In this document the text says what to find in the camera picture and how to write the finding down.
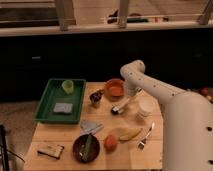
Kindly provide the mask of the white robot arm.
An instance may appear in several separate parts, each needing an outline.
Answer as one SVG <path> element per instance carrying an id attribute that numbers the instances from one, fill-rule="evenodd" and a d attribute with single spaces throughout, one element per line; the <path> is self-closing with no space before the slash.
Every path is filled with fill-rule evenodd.
<path id="1" fill-rule="evenodd" d="M 145 74 L 141 60 L 120 69 L 129 96 L 141 88 L 163 106 L 162 171 L 213 171 L 213 104 Z"/>

